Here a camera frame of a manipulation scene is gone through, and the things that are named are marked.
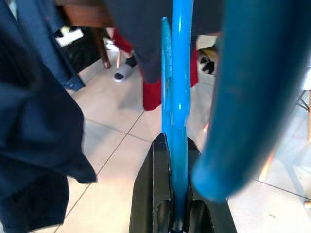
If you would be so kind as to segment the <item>navy blue knit garment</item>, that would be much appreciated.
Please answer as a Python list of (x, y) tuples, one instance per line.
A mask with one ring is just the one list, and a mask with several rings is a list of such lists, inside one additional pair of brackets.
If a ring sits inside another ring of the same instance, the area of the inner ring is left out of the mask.
[(0, 0), (0, 223), (32, 233), (64, 222), (68, 177), (94, 183), (81, 108), (42, 62)]

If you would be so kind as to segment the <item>white flat box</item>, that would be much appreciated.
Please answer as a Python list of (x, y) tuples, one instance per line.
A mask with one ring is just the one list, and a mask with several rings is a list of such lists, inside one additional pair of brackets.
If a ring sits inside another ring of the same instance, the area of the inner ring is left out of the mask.
[(67, 46), (83, 36), (83, 31), (75, 26), (63, 26), (55, 33), (55, 39), (61, 47)]

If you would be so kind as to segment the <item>blue denim jeans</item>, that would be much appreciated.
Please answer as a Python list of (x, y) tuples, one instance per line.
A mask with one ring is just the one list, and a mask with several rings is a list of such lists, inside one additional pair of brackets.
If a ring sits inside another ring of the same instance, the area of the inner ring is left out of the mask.
[(27, 33), (41, 61), (60, 82), (73, 91), (85, 85), (67, 54), (56, 41), (56, 32), (65, 25), (54, 0), (13, 0), (18, 22)]

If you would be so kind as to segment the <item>blue plastic hanger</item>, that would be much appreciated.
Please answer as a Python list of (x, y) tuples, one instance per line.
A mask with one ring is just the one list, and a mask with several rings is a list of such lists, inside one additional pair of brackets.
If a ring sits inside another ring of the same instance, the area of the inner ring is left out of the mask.
[(311, 50), (311, 0), (224, 0), (207, 140), (189, 168), (190, 36), (194, 0), (162, 19), (162, 81), (170, 99), (172, 230), (182, 233), (189, 185), (224, 202), (264, 164), (294, 105)]

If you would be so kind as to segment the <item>red fabric piece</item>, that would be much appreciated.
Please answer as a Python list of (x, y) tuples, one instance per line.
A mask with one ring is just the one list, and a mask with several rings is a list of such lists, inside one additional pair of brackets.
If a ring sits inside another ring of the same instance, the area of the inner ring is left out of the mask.
[(156, 83), (142, 85), (143, 108), (145, 111), (152, 111), (161, 104), (161, 78)]

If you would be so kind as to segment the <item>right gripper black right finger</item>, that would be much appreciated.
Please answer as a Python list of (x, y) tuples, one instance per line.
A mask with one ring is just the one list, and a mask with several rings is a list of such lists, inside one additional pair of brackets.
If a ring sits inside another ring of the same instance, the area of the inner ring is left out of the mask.
[(227, 202), (212, 202), (202, 197), (189, 177), (188, 233), (237, 233)]

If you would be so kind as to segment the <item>person in grey slipper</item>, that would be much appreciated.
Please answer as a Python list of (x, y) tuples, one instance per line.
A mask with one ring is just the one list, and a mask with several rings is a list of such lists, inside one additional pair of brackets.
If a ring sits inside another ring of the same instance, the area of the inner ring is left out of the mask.
[(132, 45), (123, 38), (119, 31), (113, 27), (107, 27), (106, 31), (114, 44), (119, 48), (119, 51), (125, 56), (125, 61), (119, 65), (116, 73), (114, 74), (114, 80), (120, 83), (125, 81), (132, 75), (138, 63), (134, 56), (134, 50)]

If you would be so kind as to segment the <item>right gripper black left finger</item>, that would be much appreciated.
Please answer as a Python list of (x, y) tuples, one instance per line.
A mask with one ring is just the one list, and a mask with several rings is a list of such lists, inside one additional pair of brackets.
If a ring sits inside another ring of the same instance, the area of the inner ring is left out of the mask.
[(134, 182), (129, 233), (168, 233), (170, 215), (170, 156), (166, 135), (161, 133)]

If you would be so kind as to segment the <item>brown wooden table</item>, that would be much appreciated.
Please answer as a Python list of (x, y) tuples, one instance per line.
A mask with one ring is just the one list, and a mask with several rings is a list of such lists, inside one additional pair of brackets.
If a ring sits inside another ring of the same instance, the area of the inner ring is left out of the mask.
[(102, 29), (114, 23), (104, 0), (54, 0), (73, 26), (90, 27), (105, 68), (111, 67), (103, 42)]

